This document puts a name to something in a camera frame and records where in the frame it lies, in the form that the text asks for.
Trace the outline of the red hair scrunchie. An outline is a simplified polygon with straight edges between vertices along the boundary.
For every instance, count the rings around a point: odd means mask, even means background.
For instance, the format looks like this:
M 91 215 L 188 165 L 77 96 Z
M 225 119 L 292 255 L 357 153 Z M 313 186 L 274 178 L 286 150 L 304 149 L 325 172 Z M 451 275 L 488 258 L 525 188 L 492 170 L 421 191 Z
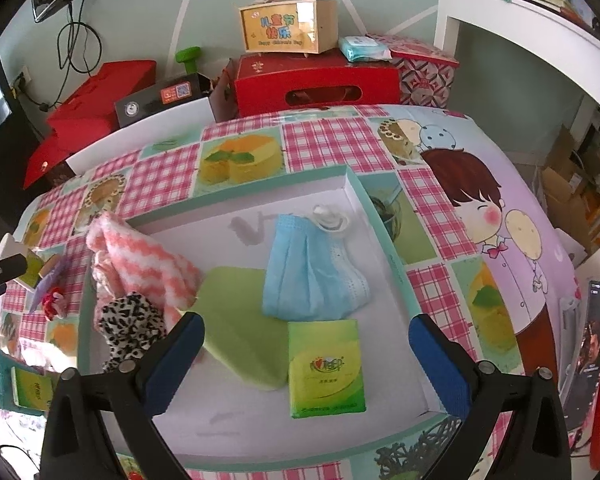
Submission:
M 49 321 L 67 316 L 68 302 L 64 290 L 59 286 L 50 288 L 43 296 L 41 304 L 42 311 Z

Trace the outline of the leopard print scrunchie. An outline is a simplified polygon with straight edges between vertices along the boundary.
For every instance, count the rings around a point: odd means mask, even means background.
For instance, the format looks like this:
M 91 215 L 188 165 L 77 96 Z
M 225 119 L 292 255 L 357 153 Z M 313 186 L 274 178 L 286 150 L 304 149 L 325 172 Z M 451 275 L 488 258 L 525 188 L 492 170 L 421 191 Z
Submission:
M 115 370 L 126 360 L 141 359 L 166 336 L 162 313 L 138 292 L 105 304 L 96 326 L 109 347 L 109 358 L 102 366 L 104 372 Z

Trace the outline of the green tissue pack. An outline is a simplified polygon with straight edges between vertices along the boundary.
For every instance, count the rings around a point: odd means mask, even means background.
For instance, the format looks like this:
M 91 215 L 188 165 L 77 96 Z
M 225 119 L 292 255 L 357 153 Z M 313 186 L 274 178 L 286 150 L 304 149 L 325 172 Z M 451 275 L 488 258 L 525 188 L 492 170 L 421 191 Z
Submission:
M 366 411 L 357 320 L 291 322 L 288 342 L 292 418 Z
M 37 412 L 47 412 L 54 396 L 53 379 L 30 370 L 13 367 L 12 397 L 20 408 L 28 408 Z

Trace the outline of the phone on stand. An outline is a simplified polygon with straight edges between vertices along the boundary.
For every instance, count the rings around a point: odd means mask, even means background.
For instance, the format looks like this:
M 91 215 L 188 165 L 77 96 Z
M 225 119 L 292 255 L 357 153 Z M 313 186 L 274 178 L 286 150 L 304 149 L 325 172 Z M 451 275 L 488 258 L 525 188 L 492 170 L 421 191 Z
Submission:
M 580 299 L 562 307 L 559 397 L 568 431 L 588 416 L 600 382 L 600 280 L 588 280 Z

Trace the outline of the pink white striped towel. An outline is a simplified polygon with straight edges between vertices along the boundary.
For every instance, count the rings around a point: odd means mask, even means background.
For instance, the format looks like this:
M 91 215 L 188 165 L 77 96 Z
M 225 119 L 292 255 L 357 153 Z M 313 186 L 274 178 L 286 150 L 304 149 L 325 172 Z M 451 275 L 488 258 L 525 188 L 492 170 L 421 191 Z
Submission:
M 168 330 L 195 303 L 202 271 L 115 214 L 104 212 L 93 220 L 85 243 L 93 253 L 95 323 L 102 318 L 106 304 L 132 292 L 150 302 L 162 315 Z

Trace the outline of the patchwork cartoon tablecloth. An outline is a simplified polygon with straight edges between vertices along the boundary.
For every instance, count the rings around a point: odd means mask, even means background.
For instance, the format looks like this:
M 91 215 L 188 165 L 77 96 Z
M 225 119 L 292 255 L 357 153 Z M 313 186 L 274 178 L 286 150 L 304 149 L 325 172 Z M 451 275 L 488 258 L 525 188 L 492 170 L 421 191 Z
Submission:
M 506 372 L 524 350 L 513 333 L 556 346 L 559 303 L 576 299 L 576 265 L 531 188 L 469 117 L 436 108 L 360 105 L 268 113 L 193 128 L 109 159 L 34 201 L 17 237 L 69 259 L 61 284 L 69 316 L 49 321 L 10 285 L 0 307 L 0 349 L 52 370 L 76 359 L 86 338 L 90 271 L 84 233 L 111 207 L 133 219 L 206 195 L 226 183 L 208 162 L 220 146 L 270 136 L 286 174 L 348 166 L 387 218 L 418 304 L 450 339 Z

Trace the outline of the red paper gift bag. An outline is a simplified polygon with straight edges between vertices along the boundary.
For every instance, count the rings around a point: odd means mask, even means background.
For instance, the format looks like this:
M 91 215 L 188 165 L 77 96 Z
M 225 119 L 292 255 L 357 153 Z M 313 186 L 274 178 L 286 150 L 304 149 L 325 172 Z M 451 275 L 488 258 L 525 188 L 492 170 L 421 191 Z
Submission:
M 28 160 L 26 190 L 69 156 L 120 128 L 116 103 L 156 82 L 154 60 L 102 64 L 46 119 L 52 131 Z

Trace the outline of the green cloth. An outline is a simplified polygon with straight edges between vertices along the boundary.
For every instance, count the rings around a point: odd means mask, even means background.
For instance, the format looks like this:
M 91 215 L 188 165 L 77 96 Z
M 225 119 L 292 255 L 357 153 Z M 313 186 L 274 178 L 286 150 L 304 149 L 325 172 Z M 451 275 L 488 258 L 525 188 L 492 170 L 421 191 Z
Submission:
M 204 345 L 193 368 L 220 363 L 251 387 L 283 388 L 288 380 L 288 324 L 262 311 L 265 270 L 216 266 L 180 315 L 204 320 Z

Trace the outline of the blue surgical face mask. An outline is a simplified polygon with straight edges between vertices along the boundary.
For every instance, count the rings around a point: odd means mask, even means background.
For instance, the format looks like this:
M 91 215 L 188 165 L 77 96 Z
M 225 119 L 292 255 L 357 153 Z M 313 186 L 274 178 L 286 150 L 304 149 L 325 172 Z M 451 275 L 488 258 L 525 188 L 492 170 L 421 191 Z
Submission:
M 370 285 L 344 238 L 306 217 L 281 214 L 265 269 L 262 311 L 287 322 L 337 321 L 366 306 Z

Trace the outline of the white foam board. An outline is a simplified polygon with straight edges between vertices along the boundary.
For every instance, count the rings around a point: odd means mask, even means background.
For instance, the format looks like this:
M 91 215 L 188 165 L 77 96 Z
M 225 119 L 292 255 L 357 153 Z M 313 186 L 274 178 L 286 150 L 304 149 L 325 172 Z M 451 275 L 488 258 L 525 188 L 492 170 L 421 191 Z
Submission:
M 190 101 L 104 136 L 68 157 L 67 164 L 75 174 L 84 174 L 109 159 L 214 123 L 215 117 L 208 98 Z

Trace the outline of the green dumbbell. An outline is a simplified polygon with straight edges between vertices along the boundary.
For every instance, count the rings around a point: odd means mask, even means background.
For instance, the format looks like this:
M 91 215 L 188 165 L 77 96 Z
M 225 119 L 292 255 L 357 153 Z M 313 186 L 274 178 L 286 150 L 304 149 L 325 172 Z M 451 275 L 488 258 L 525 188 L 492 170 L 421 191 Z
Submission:
M 198 73 L 197 61 L 201 57 L 201 47 L 189 47 L 175 53 L 175 62 L 182 64 L 187 75 Z

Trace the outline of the red gift box with window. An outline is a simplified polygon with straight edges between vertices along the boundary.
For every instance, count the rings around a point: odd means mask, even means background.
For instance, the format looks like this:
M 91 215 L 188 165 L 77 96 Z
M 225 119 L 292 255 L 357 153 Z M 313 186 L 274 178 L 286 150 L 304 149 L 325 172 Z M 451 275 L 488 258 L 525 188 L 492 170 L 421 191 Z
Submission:
M 337 105 L 396 104 L 398 70 L 388 62 L 350 63 L 337 50 L 321 54 L 245 54 L 233 82 L 242 117 Z

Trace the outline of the white shelf unit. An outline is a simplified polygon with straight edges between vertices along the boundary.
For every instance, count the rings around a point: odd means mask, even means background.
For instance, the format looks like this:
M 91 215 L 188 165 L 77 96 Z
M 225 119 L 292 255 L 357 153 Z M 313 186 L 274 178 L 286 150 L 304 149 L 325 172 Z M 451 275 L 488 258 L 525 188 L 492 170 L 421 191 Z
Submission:
M 600 106 L 600 40 L 573 22 L 526 0 L 438 0 L 434 46 L 453 55 L 461 24 L 532 53 Z

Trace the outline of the wet wipes pack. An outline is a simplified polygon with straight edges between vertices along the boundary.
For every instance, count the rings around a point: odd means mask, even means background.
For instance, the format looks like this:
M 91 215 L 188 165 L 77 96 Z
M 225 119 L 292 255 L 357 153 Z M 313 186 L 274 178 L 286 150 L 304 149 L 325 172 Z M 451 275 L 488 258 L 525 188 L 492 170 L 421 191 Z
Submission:
M 367 36 L 345 36 L 338 40 L 340 52 L 350 63 L 390 61 L 389 48 Z

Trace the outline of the yellow wooden gift case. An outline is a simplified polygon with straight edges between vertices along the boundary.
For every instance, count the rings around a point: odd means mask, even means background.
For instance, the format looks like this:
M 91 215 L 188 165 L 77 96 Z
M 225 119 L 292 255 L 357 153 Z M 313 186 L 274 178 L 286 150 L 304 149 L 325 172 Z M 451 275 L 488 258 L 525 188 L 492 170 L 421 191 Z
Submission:
M 239 9 L 247 53 L 321 54 L 338 46 L 336 0 L 262 0 Z

